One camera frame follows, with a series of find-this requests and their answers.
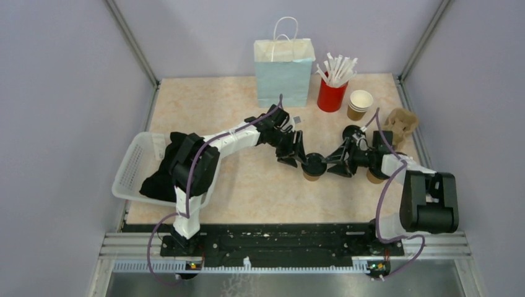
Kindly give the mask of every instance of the metal post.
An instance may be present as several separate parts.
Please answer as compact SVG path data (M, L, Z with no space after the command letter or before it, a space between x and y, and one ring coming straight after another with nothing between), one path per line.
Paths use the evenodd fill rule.
M465 297L488 296L487 288L483 284L474 259L456 259L454 263Z
M408 76L410 76L410 73L412 72L412 69L414 68L415 63L417 62L423 50L425 49L428 41L430 40L430 37L432 37L432 34L434 33L436 27L438 26L440 20L443 18L445 12L450 8L452 2L454 2L454 0L442 0L441 1L441 4L438 7L438 10L432 17L432 20L430 20L430 23L428 24L427 29L425 29L423 36L421 36L421 39L417 43L417 46L412 52L407 64L405 65L405 68L403 68L403 71L401 72L401 75L399 76L399 81L401 82L401 84L404 84L405 80L408 78Z
M143 131L149 131L149 126L151 125L151 119L153 118L153 112L155 111L155 104L157 102L159 90L160 90L160 83L156 88L153 89L153 94L152 94L152 97L150 98L150 105L148 107L148 114L146 116L146 120L144 121L144 125L142 126Z
M156 78L155 74L153 73L153 70L149 66L149 63L147 62L144 53L142 52L137 40L131 33L131 30L128 27L128 24L126 23L126 20L122 16L122 13L120 13L120 10L118 9L118 6L116 5L114 0L103 0L103 2L106 4L106 7L111 12L111 16L113 20L115 20L117 27L120 30L120 33L122 34L122 37L126 41L126 43L129 46L129 49L131 50L133 56L139 63L139 66L141 67L142 71L144 71L144 74L148 77L150 83L153 85L154 89L158 88L158 79Z
M113 273L113 267L115 261L113 259L99 259L97 262L97 268L93 279L91 280L91 287L88 293L88 297L105 297L110 285L111 273Z
M414 107L412 106L412 102L410 101L410 96L407 93L405 84L403 84L398 78L395 77L394 81L396 82L397 92L399 94L399 98L401 99L401 104L403 105L403 108L415 112ZM432 161L428 154L427 146L425 145L425 140L423 139L423 134L421 133L421 129L419 127L416 128L412 136L414 137L414 145L415 150L417 151L417 155L419 156L419 162L424 167L433 168Z

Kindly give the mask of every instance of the metal floor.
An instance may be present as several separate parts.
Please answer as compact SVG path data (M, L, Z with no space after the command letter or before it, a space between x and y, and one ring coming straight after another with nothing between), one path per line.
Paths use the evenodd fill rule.
M163 275L175 281L174 275ZM107 297L135 296L464 296L453 260L417 261L385 282L362 274L198 275L176 287L147 273L113 273Z

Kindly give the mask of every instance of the gray wall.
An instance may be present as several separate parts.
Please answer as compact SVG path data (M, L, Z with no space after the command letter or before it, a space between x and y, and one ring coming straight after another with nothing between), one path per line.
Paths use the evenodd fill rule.
M408 81L491 296L522 296L525 2L456 1Z
M0 1L0 296L85 296L151 87L102 1Z
M439 0L116 2L155 74L161 78L253 75L254 40L271 39L275 22L287 15L299 21L298 37L312 39L318 61L324 61L330 51L358 57L359 72L399 73L440 3ZM283 21L282 30L293 36L295 24Z

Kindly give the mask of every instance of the paper cup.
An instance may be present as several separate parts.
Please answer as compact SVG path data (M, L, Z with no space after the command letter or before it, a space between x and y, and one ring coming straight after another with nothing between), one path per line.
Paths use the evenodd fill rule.
M367 179L369 182L373 183L373 184L380 184L384 181L384 179L380 179L380 178L377 178L375 177L372 172L370 172L370 170L367 170Z
M356 90L350 94L347 116L353 121L359 121L374 103L374 98L364 90Z
M309 181L316 181L319 179L319 176L308 175L306 172L303 172L303 176Z

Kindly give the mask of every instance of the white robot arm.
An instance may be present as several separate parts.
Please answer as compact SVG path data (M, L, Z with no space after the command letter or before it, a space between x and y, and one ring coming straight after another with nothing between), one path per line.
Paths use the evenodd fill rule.
M395 177L404 185L401 208L399 214L381 219L383 237L411 235L418 231L456 231L458 210L453 175L424 168L405 155L398 159L386 149L378 131L374 132L371 147L363 145L364 132L357 126L345 128L344 143L328 157L317 153L305 155L302 131L295 130L293 120L282 108L272 106L270 110L273 112L273 109L276 111L273 114L268 112L259 118L248 118L218 134L204 137L190 134L181 143L170 166L179 213L173 224L176 231L173 236L181 245L187 244L200 229L199 211L210 201L221 159L259 144L275 147L277 161L294 167L299 162L305 173L314 176L328 171L349 178L356 173L358 166L363 166L375 177L388 179L403 163L407 163L407 167ZM391 132L385 134L391 143Z

